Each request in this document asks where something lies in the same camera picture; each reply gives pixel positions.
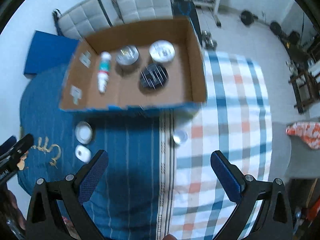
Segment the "blue gripper pad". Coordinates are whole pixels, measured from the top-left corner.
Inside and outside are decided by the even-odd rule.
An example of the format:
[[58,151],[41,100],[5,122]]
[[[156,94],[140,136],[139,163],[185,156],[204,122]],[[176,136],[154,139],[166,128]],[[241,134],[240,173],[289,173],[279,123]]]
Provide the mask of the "blue gripper pad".
[[84,202],[90,200],[96,186],[98,185],[103,173],[105,172],[109,163],[108,154],[104,151],[96,163],[92,166],[91,170],[82,180],[79,186],[78,200],[82,205]]
[[241,187],[231,171],[216,153],[211,155],[211,167],[217,175],[229,200],[237,204],[241,201]]

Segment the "tiled floor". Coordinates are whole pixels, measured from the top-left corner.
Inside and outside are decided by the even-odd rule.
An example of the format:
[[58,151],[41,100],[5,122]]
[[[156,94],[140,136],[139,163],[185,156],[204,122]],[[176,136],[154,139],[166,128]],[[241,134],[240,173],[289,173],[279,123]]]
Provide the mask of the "tiled floor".
[[308,112],[298,114],[292,86],[288,84],[289,56],[269,27],[253,23],[246,27],[235,14],[219,13],[218,28],[208,10],[197,9],[201,30],[209,30],[218,43],[217,51],[243,55],[257,61],[268,89],[272,121],[290,123],[308,118]]

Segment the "plaid tablecloth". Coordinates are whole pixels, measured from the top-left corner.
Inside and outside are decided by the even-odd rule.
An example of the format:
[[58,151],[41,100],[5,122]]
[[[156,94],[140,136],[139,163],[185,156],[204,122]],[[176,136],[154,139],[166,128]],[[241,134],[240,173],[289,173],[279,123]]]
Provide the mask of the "plaid tablecloth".
[[[193,118],[162,117],[160,134],[161,186],[157,239],[212,240],[231,215],[229,201],[210,166],[220,150],[243,174],[268,180],[272,125],[267,88],[260,66],[245,57],[204,52],[208,102]],[[189,140],[173,147],[174,129]],[[261,202],[240,238],[249,234]]]

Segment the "cardboard box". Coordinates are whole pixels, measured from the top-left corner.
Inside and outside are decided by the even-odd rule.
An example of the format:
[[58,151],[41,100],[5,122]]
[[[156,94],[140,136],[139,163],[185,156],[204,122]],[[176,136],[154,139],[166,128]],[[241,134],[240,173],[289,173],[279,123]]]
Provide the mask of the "cardboard box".
[[[166,66],[169,80],[157,90],[139,86],[140,70],[151,63],[150,45],[166,40],[175,49],[174,60]],[[122,73],[116,64],[118,50],[135,45],[140,54],[138,68]],[[105,94],[97,84],[100,53],[112,55],[109,82]],[[114,111],[175,109],[199,106],[207,100],[203,55],[189,19],[150,20],[119,25],[94,33],[82,41],[71,60],[64,82],[60,109],[65,111]]]

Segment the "white tube with green label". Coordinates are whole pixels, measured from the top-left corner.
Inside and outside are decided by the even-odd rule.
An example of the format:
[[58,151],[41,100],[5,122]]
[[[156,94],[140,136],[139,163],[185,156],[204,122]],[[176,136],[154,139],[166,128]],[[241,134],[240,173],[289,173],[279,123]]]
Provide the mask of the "white tube with green label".
[[107,83],[109,80],[109,71],[110,71],[110,53],[104,51],[101,53],[101,61],[99,65],[98,72],[98,89],[99,92],[104,94],[106,92]]

